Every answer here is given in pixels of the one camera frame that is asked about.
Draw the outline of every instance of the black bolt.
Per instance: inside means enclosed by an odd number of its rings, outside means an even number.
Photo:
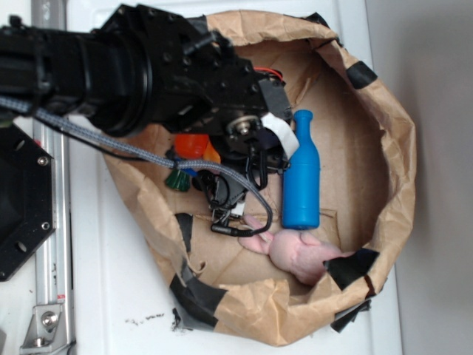
[[[10,26],[15,28],[20,28],[23,23],[20,16],[10,15]]]
[[[42,90],[49,89],[50,87],[51,87],[51,83],[47,79],[43,79],[39,83],[39,88],[42,89]]]
[[[189,65],[192,64],[192,60],[189,57],[184,57],[183,58],[183,63],[184,63],[184,65],[186,65],[188,67]]]
[[[171,63],[172,62],[172,55],[171,53],[164,52],[163,53],[163,61],[165,63]]]

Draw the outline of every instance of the paper bag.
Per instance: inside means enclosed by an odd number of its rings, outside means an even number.
[[[336,317],[348,313],[345,319],[350,319],[350,311],[366,307],[366,300],[381,291],[412,229],[415,128],[375,73],[317,21],[257,11],[218,13],[200,21],[230,38],[254,66],[282,72],[294,111],[314,112],[321,227],[329,241],[356,254],[329,262],[329,273],[307,287],[268,256],[212,233],[203,194],[166,188],[168,169],[106,161],[186,327],[290,344]],[[164,128],[150,125],[127,141],[164,155],[173,140]],[[271,230],[278,231],[282,182],[278,175],[269,180],[262,193],[275,216]],[[249,195],[245,213],[265,216]]]

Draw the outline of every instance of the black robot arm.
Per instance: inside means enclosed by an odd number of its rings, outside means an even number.
[[[116,137],[161,124],[210,135],[232,162],[265,150],[269,168],[287,165],[261,121],[268,112],[292,119],[283,83],[255,71],[217,31],[143,5],[120,6],[91,33],[25,27],[13,17],[0,30],[0,94],[33,110],[84,115]]]

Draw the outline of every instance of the gray braided cable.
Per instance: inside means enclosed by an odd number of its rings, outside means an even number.
[[[11,109],[20,114],[24,114],[31,110],[32,105],[26,101],[0,95],[0,106],[5,107],[7,109]],[[108,146],[111,149],[116,149],[128,153],[130,155],[134,155],[136,157],[142,158],[151,163],[156,163],[166,168],[208,169],[226,174],[230,178],[234,179],[236,182],[242,184],[248,191],[250,191],[256,197],[256,199],[263,205],[263,207],[265,207],[265,210],[268,214],[268,221],[264,230],[268,230],[269,226],[272,223],[273,212],[271,210],[271,207],[269,206],[268,202],[263,198],[263,196],[259,193],[258,189],[246,177],[234,171],[233,169],[228,168],[227,166],[206,160],[181,160],[175,162],[174,160],[160,157],[144,149],[137,148],[136,146],[132,146],[127,143],[122,143],[113,138],[106,137],[105,135],[102,135],[100,133],[93,132],[90,129],[79,126],[71,121],[68,121],[67,119],[62,118],[61,116],[53,115],[52,113],[42,108],[38,108],[34,112],[34,116],[37,117],[40,121],[43,121],[54,127],[58,127],[59,129],[65,132],[72,133],[91,142]]]

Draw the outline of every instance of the pink plush toy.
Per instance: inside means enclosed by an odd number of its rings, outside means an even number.
[[[263,227],[249,214],[245,214],[243,219],[253,229]],[[308,231],[292,229],[283,229],[275,234],[266,231],[253,237],[239,238],[239,243],[256,253],[269,255],[275,266],[289,271],[306,285],[315,285],[324,276],[324,261],[353,254],[343,253],[333,244],[321,242]]]

